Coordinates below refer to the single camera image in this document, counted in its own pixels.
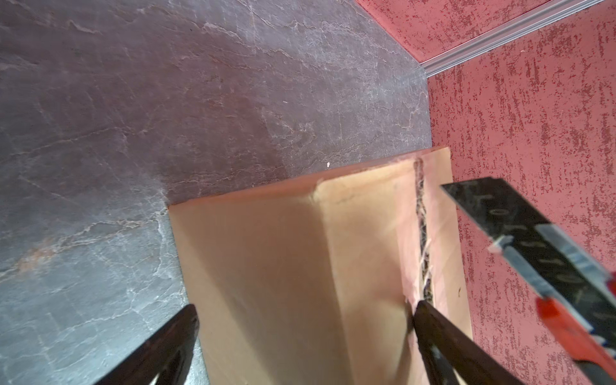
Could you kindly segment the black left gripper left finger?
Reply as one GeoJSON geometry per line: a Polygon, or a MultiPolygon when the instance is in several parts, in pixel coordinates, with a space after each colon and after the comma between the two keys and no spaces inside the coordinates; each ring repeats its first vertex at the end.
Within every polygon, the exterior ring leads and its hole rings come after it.
{"type": "Polygon", "coordinates": [[[193,304],[185,306],[97,383],[185,383],[199,327],[196,307],[193,304]]]}

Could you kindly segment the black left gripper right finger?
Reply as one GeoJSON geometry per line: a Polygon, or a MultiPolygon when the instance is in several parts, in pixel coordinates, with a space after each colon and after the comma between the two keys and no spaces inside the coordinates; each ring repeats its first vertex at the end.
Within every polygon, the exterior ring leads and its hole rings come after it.
{"type": "Polygon", "coordinates": [[[521,383],[429,302],[417,303],[412,324],[429,383],[521,383]]]}

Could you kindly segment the red handled box cutter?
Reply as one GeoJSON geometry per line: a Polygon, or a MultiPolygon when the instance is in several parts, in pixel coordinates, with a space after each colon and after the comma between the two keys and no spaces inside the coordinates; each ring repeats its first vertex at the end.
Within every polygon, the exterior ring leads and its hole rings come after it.
{"type": "Polygon", "coordinates": [[[587,379],[613,384],[615,275],[505,180],[441,188],[534,289],[539,318],[587,379]]]}

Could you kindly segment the brown cardboard express box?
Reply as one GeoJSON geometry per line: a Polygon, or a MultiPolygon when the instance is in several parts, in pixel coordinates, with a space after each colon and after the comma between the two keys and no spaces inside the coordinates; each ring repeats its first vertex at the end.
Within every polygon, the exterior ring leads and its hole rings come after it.
{"type": "Polygon", "coordinates": [[[425,384],[422,298],[473,333],[446,147],[173,205],[212,384],[425,384]]]}

